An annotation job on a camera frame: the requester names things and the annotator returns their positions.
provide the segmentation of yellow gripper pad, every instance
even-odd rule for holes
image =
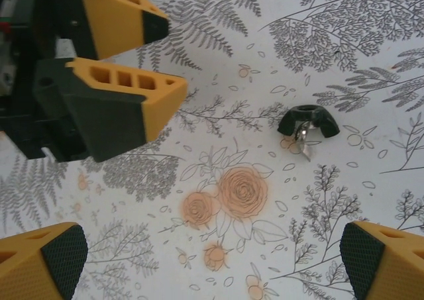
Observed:
[[[424,237],[353,222],[340,250],[357,300],[424,299]]]
[[[68,128],[50,133],[61,161],[102,162],[156,140],[187,94],[182,77],[83,58],[42,60],[34,82],[47,121]]]
[[[0,240],[0,299],[71,300],[85,261],[82,227],[62,223]]]
[[[165,13],[149,0],[52,0],[55,26],[77,56],[102,60],[161,40],[169,33]]]

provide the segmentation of peach rose drawing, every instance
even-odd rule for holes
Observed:
[[[225,250],[218,243],[213,244],[205,250],[205,265],[209,270],[217,272],[222,266],[228,267],[225,264],[225,258],[229,251]]]
[[[268,198],[268,186],[254,168],[229,169],[218,187],[222,209],[236,219],[258,215]]]
[[[206,225],[218,211],[219,202],[207,193],[192,193],[183,202],[183,218],[193,227]]]

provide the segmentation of flower illustration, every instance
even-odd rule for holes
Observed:
[[[90,190],[89,185],[93,183],[93,181],[88,180],[88,176],[86,176],[81,169],[78,169],[78,188],[80,191]]]
[[[186,252],[179,249],[178,247],[176,247],[176,250],[179,252],[178,262],[181,265],[184,265],[184,268],[191,269],[190,260],[193,260],[194,258],[196,258],[196,255],[188,256]]]
[[[217,200],[203,192],[188,195],[183,203],[183,218],[191,226],[206,225],[218,211]]]
[[[264,287],[262,282],[255,275],[246,277],[246,284],[249,296],[252,300],[261,300],[264,298]]]
[[[354,126],[344,125],[343,127],[352,133],[347,137],[349,146],[360,146],[360,150],[365,149],[365,147],[374,149],[374,144],[367,139],[367,136],[373,133],[377,129],[377,126],[373,126],[362,133]]]
[[[268,186],[254,168],[229,169],[218,186],[222,209],[238,219],[259,214],[268,198]]]
[[[301,151],[294,141],[294,136],[283,136],[280,146],[283,149],[288,149],[292,154],[300,154]]]
[[[225,258],[229,251],[225,250],[221,245],[218,243],[212,244],[205,251],[205,265],[209,270],[217,272],[222,266],[228,267],[225,264]]]
[[[238,71],[238,75],[241,78],[246,78],[249,74],[259,74],[260,71],[258,70],[252,70],[252,68],[249,65],[246,64],[239,64],[240,70]],[[249,76],[249,82],[251,83],[253,81],[252,76]]]
[[[268,282],[263,282],[258,268],[251,262],[253,275],[246,277],[247,292],[250,300],[271,300],[272,296],[279,297],[273,289],[269,288]]]

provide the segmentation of printed tablecloth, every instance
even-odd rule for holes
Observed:
[[[424,230],[424,0],[151,1],[169,37],[111,61],[184,76],[185,103],[100,164],[2,135],[1,236],[78,222],[75,299],[351,300],[347,222]],[[302,104],[341,129],[311,131],[311,162],[276,130]]]

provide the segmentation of small orange flower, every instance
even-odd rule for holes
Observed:
[[[262,300],[264,298],[264,287],[258,277],[248,275],[246,277],[246,284],[251,300]]]
[[[218,212],[219,203],[207,193],[192,193],[183,203],[183,218],[193,226],[207,224]]]
[[[81,204],[75,203],[75,205],[74,205],[74,211],[75,212],[80,212],[81,211]]]
[[[293,136],[284,136],[280,142],[280,146],[283,149],[288,149],[292,154],[300,154],[301,151],[296,145]]]
[[[82,172],[82,170],[81,169],[78,169],[78,170],[79,170],[78,188],[81,191],[85,191],[86,189],[90,190],[89,184],[92,184],[93,181],[88,181],[87,180],[88,177]]]
[[[254,168],[232,168],[218,183],[222,209],[236,218],[259,214],[268,198],[268,186]]]
[[[205,265],[209,270],[217,272],[225,265],[225,256],[227,252],[219,244],[213,244],[210,248],[206,249]]]

